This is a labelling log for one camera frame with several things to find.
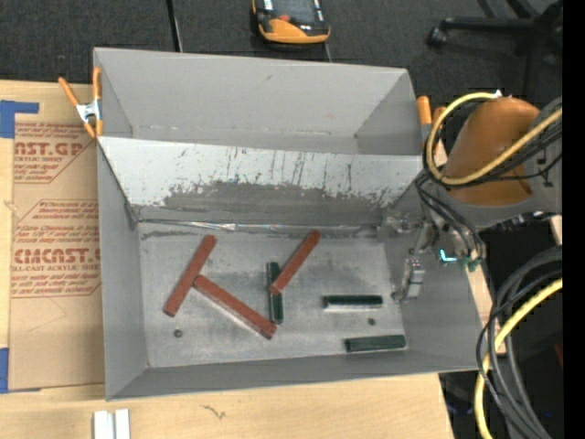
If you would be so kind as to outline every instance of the white object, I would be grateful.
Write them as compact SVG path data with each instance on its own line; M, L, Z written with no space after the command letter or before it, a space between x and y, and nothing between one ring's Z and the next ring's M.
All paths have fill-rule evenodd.
M95 412L93 439L130 439L130 412L128 410Z

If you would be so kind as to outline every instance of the black stand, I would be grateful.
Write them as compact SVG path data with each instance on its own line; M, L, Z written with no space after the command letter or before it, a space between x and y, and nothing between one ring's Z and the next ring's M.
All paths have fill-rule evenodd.
M166 10L168 12L168 20L171 24L171 32L173 33L173 45L175 52L183 52L183 44L181 43L181 37L179 36L179 26L176 22L175 7L173 6L173 0L166 1Z
M527 0L505 1L517 18L495 17L485 0L480 0L487 17L445 17L427 36L427 45L441 47L452 29L520 36L516 54L526 54L523 89L527 98L531 99L538 84L539 64L547 51L562 59L563 0L557 0L540 15Z

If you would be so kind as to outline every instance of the black office chair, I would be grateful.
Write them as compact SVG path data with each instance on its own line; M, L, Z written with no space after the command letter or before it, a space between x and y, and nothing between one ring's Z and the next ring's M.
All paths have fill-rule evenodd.
M516 18L496 17L486 0L479 0L486 17L447 16L427 36L427 45L440 48L449 31L464 29L520 37L517 55L526 55L524 94L530 99L537 86L539 64L547 54L562 61L563 0L538 13L527 0L505 0Z

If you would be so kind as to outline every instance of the red wooden block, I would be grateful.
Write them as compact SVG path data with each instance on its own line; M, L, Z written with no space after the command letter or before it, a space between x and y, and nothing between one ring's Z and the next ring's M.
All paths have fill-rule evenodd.
M201 272L203 265L207 261L211 251L213 251L213 248L216 246L217 241L218 238L212 235L207 235L203 238L201 244L199 244L197 252L195 252L195 255L193 256L193 260L189 266L186 267L181 280L175 287L171 297L168 298L165 308L163 309L165 314L171 317L176 316L179 307L183 304L183 301L185 301L186 294L189 292L189 289L193 285L195 278L199 275L199 272Z
M321 239L321 233L318 230L313 230L307 234L301 245L297 248L291 259L284 265L284 268L278 275L278 278L274 280L268 290L272 294L279 294L282 292L284 287L292 280L294 274L297 273L303 262L309 256L311 251L317 245Z
M236 316L250 328L253 328L263 337L271 339L276 332L276 325L270 320L258 314L254 309L242 303L239 299L220 288L211 280L200 274L193 286L201 293L220 305L225 310Z

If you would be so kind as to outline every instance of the orange and black device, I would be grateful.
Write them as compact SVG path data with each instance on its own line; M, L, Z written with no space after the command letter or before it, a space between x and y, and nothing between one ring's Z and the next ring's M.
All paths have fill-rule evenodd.
M254 32L276 45L300 47L331 34L319 0L252 0L250 16Z

